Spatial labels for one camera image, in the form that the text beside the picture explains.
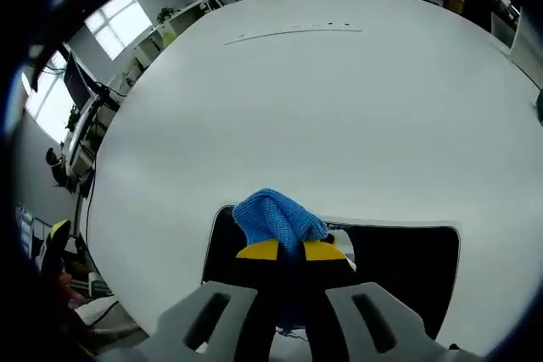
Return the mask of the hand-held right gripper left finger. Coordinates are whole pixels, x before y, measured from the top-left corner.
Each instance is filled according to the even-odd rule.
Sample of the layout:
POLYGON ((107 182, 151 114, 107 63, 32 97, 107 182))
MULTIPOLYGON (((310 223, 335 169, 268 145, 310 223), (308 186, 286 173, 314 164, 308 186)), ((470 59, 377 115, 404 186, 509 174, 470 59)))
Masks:
POLYGON ((132 348, 113 348, 97 361, 234 361, 253 288, 209 281, 166 310, 155 333, 132 348))

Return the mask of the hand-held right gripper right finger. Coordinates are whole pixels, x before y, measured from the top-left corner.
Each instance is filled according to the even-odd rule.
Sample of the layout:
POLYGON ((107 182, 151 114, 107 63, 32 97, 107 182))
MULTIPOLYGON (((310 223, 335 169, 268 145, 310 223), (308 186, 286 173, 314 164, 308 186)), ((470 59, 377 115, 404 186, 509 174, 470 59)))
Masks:
POLYGON ((374 282, 354 285, 347 257, 304 242, 305 330, 315 361, 480 361, 428 336, 422 318, 374 282))

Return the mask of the person's left hand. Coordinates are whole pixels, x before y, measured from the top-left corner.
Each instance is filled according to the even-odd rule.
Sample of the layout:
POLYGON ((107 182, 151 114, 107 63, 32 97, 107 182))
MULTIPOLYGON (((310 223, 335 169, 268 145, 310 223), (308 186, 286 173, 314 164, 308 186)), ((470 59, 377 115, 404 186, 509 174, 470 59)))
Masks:
POLYGON ((71 274, 61 273, 56 277, 55 302, 59 307, 77 308, 86 302, 85 297, 70 285, 71 282, 71 274))

